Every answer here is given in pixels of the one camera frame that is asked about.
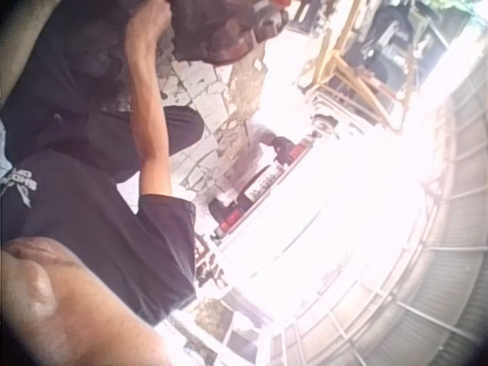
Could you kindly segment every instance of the man's arm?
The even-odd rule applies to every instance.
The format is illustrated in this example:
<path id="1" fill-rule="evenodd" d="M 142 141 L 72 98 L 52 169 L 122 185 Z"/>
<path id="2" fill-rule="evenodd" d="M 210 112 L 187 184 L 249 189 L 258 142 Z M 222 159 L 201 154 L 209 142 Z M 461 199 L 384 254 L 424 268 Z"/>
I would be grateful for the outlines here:
<path id="1" fill-rule="evenodd" d="M 166 0 L 148 0 L 127 25 L 131 126 L 142 166 L 140 195 L 172 195 L 169 141 L 156 76 L 156 44 L 171 23 Z"/>

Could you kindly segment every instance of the sleeve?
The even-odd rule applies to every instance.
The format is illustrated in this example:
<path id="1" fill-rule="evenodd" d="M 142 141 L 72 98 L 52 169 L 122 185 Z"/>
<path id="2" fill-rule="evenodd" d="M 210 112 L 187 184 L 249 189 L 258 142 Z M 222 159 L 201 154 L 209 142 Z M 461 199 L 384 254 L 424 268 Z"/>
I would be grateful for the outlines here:
<path id="1" fill-rule="evenodd" d="M 148 252 L 144 262 L 161 276 L 158 281 L 164 284 L 165 294 L 157 297 L 171 299 L 171 304 L 160 304 L 169 313 L 194 295 L 195 207 L 180 198 L 145 194 L 139 199 L 137 216 L 167 258 L 162 264 L 160 257 L 154 258 L 154 252 Z"/>

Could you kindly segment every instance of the white shirt logo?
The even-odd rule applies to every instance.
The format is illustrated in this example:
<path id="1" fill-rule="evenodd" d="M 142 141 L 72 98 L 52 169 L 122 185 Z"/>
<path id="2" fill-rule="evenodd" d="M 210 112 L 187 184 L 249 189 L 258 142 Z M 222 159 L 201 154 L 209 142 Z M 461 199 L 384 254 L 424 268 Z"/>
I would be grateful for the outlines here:
<path id="1" fill-rule="evenodd" d="M 18 193 L 22 197 L 24 204 L 31 208 L 31 200 L 29 199 L 29 190 L 35 191 L 37 189 L 37 182 L 32 179 L 32 172 L 28 170 L 17 170 L 13 168 L 11 173 L 0 181 L 2 186 L 2 194 L 7 191 L 7 188 L 17 187 Z"/>

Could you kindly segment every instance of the black pants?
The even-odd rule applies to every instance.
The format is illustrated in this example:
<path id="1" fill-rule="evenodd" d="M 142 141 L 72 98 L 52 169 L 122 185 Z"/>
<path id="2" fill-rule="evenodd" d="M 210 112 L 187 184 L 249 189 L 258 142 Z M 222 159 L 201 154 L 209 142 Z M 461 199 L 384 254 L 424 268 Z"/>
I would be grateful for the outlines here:
<path id="1" fill-rule="evenodd" d="M 129 114 L 93 110 L 65 58 L 63 35 L 80 24 L 80 0 L 64 0 L 43 29 L 17 85 L 2 109 L 5 155 L 16 165 L 42 149 L 70 154 L 107 172 L 116 182 L 140 170 Z M 169 153 L 196 143 L 204 132 L 198 112 L 164 108 Z"/>

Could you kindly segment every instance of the black t-shirt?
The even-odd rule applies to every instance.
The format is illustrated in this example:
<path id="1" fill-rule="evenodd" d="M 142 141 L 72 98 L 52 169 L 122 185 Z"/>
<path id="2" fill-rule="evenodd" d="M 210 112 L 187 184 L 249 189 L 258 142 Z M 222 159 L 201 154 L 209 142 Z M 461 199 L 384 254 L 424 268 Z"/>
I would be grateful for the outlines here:
<path id="1" fill-rule="evenodd" d="M 52 150 L 2 179 L 2 244 L 61 242 L 151 325 L 194 295 L 194 218 L 191 202 L 157 194 L 134 214 L 103 171 Z"/>

